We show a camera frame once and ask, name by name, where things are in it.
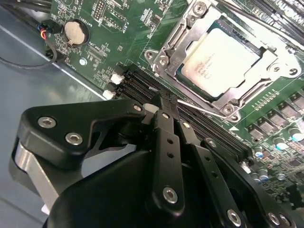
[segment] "metal socket frame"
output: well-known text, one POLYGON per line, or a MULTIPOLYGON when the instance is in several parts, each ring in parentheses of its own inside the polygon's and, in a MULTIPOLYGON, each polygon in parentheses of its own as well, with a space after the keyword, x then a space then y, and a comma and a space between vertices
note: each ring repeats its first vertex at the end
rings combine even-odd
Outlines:
POLYGON ((175 80, 177 83, 174 86, 188 95, 191 94, 190 98, 195 97, 195 102, 198 105, 215 114, 222 115, 231 122, 241 120, 239 110, 280 76, 295 78, 300 74, 301 67, 295 56, 290 53, 287 53, 287 55, 292 58, 292 61, 287 61, 287 58, 280 59, 274 52, 267 49, 263 43, 241 28, 208 0, 192 1, 162 48, 160 50, 148 49, 144 54, 156 76, 161 76, 169 82, 175 80), (195 6, 198 2, 203 3, 207 9, 202 16, 198 16, 195 13, 195 6), (242 32, 252 38, 256 48, 264 47, 265 52, 244 74, 245 81, 239 87, 230 88, 218 100, 210 102, 180 82, 176 78, 176 72, 187 57, 187 49, 190 44, 193 41, 199 41, 212 24, 221 17, 227 18, 239 29, 242 29, 242 32), (291 75, 289 73, 291 69, 298 69, 297 74, 291 75), (230 110, 232 108, 231 112, 227 112, 227 105, 229 105, 230 110))

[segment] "green circuit board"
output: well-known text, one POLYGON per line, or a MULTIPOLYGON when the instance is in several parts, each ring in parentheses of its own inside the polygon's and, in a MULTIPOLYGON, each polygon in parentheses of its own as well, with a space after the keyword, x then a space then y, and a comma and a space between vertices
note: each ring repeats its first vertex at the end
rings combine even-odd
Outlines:
MULTIPOLYGON (((251 1, 240 0, 239 4, 261 17, 261 11, 251 1)), ((68 66, 102 90, 118 63, 126 66, 135 64, 155 78, 143 54, 147 49, 159 50, 162 47, 187 6, 186 0, 54 0, 51 19, 61 25, 75 18, 83 21, 89 28, 90 40, 86 45, 75 48, 67 44, 66 37, 61 33, 52 35, 50 40, 66 56, 68 66), (82 58, 86 60, 85 66, 80 64, 82 58)), ((304 69, 304 53, 298 51, 296 56, 304 69)), ((157 80, 184 96, 161 78, 157 80)), ((264 185, 267 189, 277 188, 276 194, 286 187, 285 182, 276 179, 278 173, 283 173, 289 181, 304 184, 304 145, 292 141, 288 133, 288 129, 295 125, 304 132, 304 110, 293 103, 292 97, 304 96, 303 88, 303 73, 295 79, 280 78, 241 110, 242 119, 238 123, 209 117, 244 144, 264 148, 264 157, 257 158, 254 169, 269 170, 270 181, 264 185), (283 102, 298 115, 293 118, 284 116, 279 109, 283 102), (262 118, 269 121, 271 112, 278 112, 286 123, 256 140, 249 133, 250 128, 258 125, 262 118), (277 136, 283 137, 288 144, 286 150, 280 151, 275 147, 273 138, 277 136)))

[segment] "cpu socket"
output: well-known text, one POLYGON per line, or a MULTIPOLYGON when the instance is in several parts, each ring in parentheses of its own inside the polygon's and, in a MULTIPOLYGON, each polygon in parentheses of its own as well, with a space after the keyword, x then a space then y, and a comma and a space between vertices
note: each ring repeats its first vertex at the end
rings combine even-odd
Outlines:
POLYGON ((301 68, 294 54, 270 50, 208 0, 193 0, 160 50, 145 58, 156 76, 194 104, 231 122, 239 110, 279 77, 301 68))

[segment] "bolt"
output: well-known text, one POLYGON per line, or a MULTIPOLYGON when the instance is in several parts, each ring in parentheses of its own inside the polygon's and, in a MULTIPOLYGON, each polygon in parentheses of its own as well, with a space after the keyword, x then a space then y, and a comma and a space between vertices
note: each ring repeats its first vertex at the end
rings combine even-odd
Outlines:
POLYGON ((291 225, 290 222, 288 221, 288 219, 284 215, 280 214, 280 217, 283 220, 283 222, 286 223, 286 225, 288 225, 288 226, 291 225))
POLYGON ((166 114, 166 113, 163 113, 162 116, 165 117, 166 119, 169 119, 169 118, 170 118, 169 115, 166 114))
POLYGON ((185 128, 190 129, 190 125, 187 122, 183 122, 182 125, 184 125, 185 128))
POLYGON ((140 112, 140 111, 142 110, 142 108, 141 108, 140 106, 137 106, 137 105, 134 105, 133 108, 134 108, 136 111, 138 111, 138 112, 140 112))
POLYGON ((232 105, 228 104, 224 107, 223 112, 225 114, 231 114, 233 112, 234 108, 232 105))
POLYGON ((212 146, 213 148, 216 148, 216 144, 213 141, 208 141, 208 143, 210 144, 210 146, 212 146))
POLYGON ((240 227, 242 225, 242 221, 241 218, 239 217, 239 215, 233 210, 233 209, 229 209, 227 211, 227 215, 229 220, 236 226, 236 227, 240 227))
POLYGON ((87 60, 85 58, 80 58, 79 64, 82 66, 85 66, 85 65, 87 65, 87 60))
POLYGON ((162 66, 168 64, 168 60, 167 60, 167 57, 166 56, 160 56, 160 64, 162 66))
POLYGON ((193 13, 197 16, 203 16, 207 11, 207 6, 204 2, 198 1, 193 5, 193 13))
POLYGON ((162 191, 163 197, 167 200, 168 203, 175 204, 177 203, 178 196, 174 189, 170 187, 165 187, 162 191))
POLYGON ((38 119, 38 124, 43 128, 53 128, 56 126, 56 121, 51 117, 43 116, 38 119))
POLYGON ((83 139, 79 134, 71 132, 71 133, 66 135, 66 141, 69 144, 72 144, 74 146, 78 146, 82 143, 83 139))
POLYGON ((277 226, 280 225, 279 219, 273 213, 269 212, 268 216, 274 224, 276 224, 277 226))

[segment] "motherboard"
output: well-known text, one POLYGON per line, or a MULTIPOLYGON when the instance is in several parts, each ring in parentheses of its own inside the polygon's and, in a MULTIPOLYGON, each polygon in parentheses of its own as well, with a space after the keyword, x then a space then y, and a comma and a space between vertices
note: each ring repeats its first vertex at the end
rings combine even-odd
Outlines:
MULTIPOLYGON (((230 3, 304 43, 304 1, 230 3)), ((63 27, 49 39, 65 63, 106 99, 144 102, 149 88, 168 89, 207 110, 191 113, 193 124, 249 148, 255 162, 243 165, 273 197, 304 185, 304 51, 294 43, 207 0, 54 0, 51 19, 63 27)))

